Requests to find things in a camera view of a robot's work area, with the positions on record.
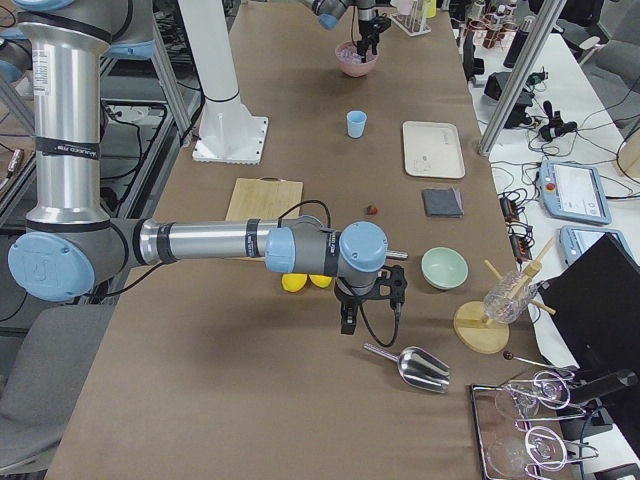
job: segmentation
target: wooden cutting board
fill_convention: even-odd
[[[302,185],[302,182],[278,178],[238,178],[231,195],[226,220],[276,219],[300,202]],[[300,208],[296,208],[287,218],[299,215]]]

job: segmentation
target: gray chair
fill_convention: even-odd
[[[0,397],[0,476],[49,467],[113,308],[63,306],[38,316]]]
[[[609,109],[623,136],[640,125],[640,117],[629,118],[640,113],[640,0],[630,2],[632,5],[611,40],[582,65],[605,107],[628,94],[622,104]]]

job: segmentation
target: white table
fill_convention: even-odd
[[[486,127],[497,103],[483,94],[484,85],[491,73],[508,71],[502,65],[506,50],[506,48],[501,48],[500,46],[490,50],[482,46],[476,48],[476,57],[483,58],[485,61],[485,74],[477,77],[475,86],[471,83],[469,84],[469,91],[473,97],[476,117],[481,130]],[[596,145],[616,152],[623,140],[622,136],[618,129],[613,124],[610,124],[611,117],[604,111],[604,106],[560,35],[549,36],[533,71],[541,71],[543,67],[545,71],[549,72],[549,80],[544,85],[537,86],[538,91],[535,94],[537,103],[534,101],[534,107],[528,108],[527,112],[530,115],[546,118],[541,106],[545,100],[549,100],[554,110],[560,110],[562,119],[565,122],[575,121],[578,123],[579,129],[606,125],[596,130],[585,130],[580,134]],[[498,193],[516,188],[526,188],[529,192],[529,197],[533,195],[533,187],[525,185],[522,181],[521,165],[540,162],[543,158],[542,153],[533,152],[527,147],[529,139],[533,139],[536,134],[537,132],[535,131],[524,129],[503,130],[501,132],[498,142],[489,157],[489,161],[497,167],[494,168],[494,182]],[[594,164],[612,160],[615,157],[612,153],[598,148],[582,138],[575,137],[575,134],[567,134],[564,137],[555,139],[551,145],[557,146],[560,154],[568,152],[571,152],[571,154],[563,158],[550,158],[560,161],[574,161],[581,164]],[[538,138],[538,140],[533,141],[532,146],[540,147],[542,142],[539,140],[541,139]],[[551,148],[551,145],[545,148],[549,151],[555,150]],[[625,177],[618,175],[612,162],[598,164],[596,167],[602,177],[607,195],[625,196],[628,191],[606,177],[627,185],[633,192],[640,191],[640,185],[634,184]],[[609,201],[609,209],[613,222],[607,227],[621,230],[632,254],[636,260],[640,259],[640,222],[638,222],[638,218],[640,218],[640,202],[630,200]],[[557,238],[560,227],[574,224],[566,220],[552,218],[538,201],[527,203],[523,220],[534,227],[533,234],[536,243],[531,252],[533,256],[542,249],[548,239],[553,236]],[[575,223],[574,225],[584,226],[585,224]],[[566,264],[561,254],[560,245],[556,243],[555,248],[544,257],[543,269],[539,276],[536,277],[536,280],[556,277],[565,269]],[[535,327],[540,351],[545,357],[556,365],[575,364],[575,360],[566,345],[564,345],[548,314],[543,312]],[[640,464],[640,460],[615,426],[610,432],[589,437],[588,442],[599,449],[600,457],[585,463],[586,472],[600,471],[624,463],[635,462]]]

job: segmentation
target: white tray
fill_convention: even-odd
[[[458,129],[450,123],[404,122],[404,169],[414,177],[462,178]]]

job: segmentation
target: blue cup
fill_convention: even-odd
[[[351,138],[360,138],[367,123],[367,114],[360,110],[347,113],[347,134]]]

